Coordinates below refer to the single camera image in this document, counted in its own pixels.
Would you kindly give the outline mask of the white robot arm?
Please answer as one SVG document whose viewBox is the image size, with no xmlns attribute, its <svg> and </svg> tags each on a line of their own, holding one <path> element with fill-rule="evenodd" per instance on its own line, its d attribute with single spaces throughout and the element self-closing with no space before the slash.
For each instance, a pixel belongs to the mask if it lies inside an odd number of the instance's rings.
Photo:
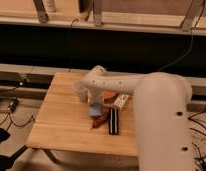
<svg viewBox="0 0 206 171">
<path fill-rule="evenodd" d="M 187 113 L 192 87 L 184 77 L 164 72 L 106 76 L 96 66 L 82 82 L 92 97 L 102 90 L 133 97 L 139 171 L 195 171 Z"/>
</svg>

